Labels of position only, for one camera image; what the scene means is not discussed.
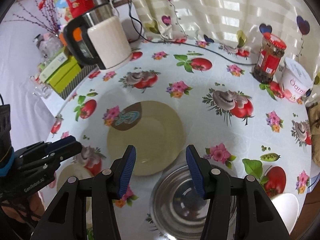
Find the person's left hand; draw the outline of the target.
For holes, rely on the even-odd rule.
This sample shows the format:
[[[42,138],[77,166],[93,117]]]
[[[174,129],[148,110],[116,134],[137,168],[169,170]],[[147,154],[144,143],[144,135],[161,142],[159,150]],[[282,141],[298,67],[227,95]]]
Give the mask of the person's left hand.
[[[1,208],[10,218],[21,223],[39,221],[44,214],[44,205],[38,193],[27,198],[26,204],[10,204],[7,200],[1,203]]]

